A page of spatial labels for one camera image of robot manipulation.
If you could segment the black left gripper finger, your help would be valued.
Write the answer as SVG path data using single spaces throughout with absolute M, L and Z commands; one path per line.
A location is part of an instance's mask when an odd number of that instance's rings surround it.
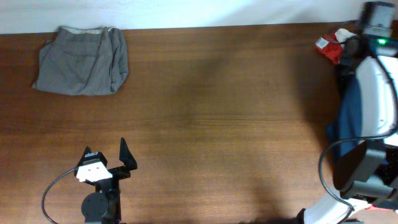
M 76 167 L 80 167 L 83 164 L 83 162 L 85 161 L 85 156 L 90 153 L 91 153 L 91 148 L 89 146 L 86 146 L 86 148 L 83 152 L 83 155 L 81 156 L 80 160 L 78 161 L 78 164 L 76 165 Z
M 121 138 L 120 150 L 119 150 L 119 160 L 124 164 L 128 170 L 136 170 L 137 162 L 133 155 L 131 154 L 127 142 L 124 138 Z

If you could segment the dark blue shorts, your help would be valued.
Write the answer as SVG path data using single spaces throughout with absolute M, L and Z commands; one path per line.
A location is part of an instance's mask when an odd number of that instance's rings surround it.
M 338 79 L 341 96 L 340 108 L 336 119 L 326 127 L 326 136 L 331 144 L 341 139 L 362 135 L 363 115 L 361 90 L 354 75 Z

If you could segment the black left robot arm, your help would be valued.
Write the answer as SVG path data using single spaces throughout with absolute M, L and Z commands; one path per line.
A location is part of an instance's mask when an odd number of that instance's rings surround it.
M 126 140 L 121 138 L 119 160 L 123 165 L 107 168 L 108 161 L 102 152 L 92 152 L 86 147 L 76 165 L 75 177 L 95 187 L 95 191 L 85 197 L 81 212 L 85 223 L 114 224 L 121 221 L 121 199 L 119 182 L 131 177 L 137 169 L 137 162 L 131 154 Z

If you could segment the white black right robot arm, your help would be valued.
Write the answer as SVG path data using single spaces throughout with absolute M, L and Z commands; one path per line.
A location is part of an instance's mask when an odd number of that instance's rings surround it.
M 350 32 L 342 26 L 320 37 L 318 51 L 335 64 L 341 96 L 338 117 L 326 129 L 333 186 L 296 223 L 350 223 L 360 210 L 397 210 L 396 5 L 368 1 Z

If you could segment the folded grey shorts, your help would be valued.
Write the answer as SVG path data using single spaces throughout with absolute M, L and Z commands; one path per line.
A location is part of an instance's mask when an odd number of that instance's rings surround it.
M 127 44 L 114 27 L 61 26 L 39 52 L 39 75 L 32 87 L 61 95 L 116 93 L 129 75 Z

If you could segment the red garment with label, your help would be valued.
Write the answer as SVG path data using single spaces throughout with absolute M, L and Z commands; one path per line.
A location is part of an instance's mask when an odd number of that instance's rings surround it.
M 326 58 L 331 60 L 334 65 L 338 65 L 343 54 L 343 47 L 341 45 L 332 44 L 330 41 L 338 41 L 336 38 L 336 31 L 332 34 L 324 35 L 315 42 L 316 49 Z

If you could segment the white cream garment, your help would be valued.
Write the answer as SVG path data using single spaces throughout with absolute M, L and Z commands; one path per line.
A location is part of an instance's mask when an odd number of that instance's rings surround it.
M 346 30 L 346 29 L 338 29 L 334 33 L 337 42 L 344 42 L 350 37 L 355 36 L 356 34 Z

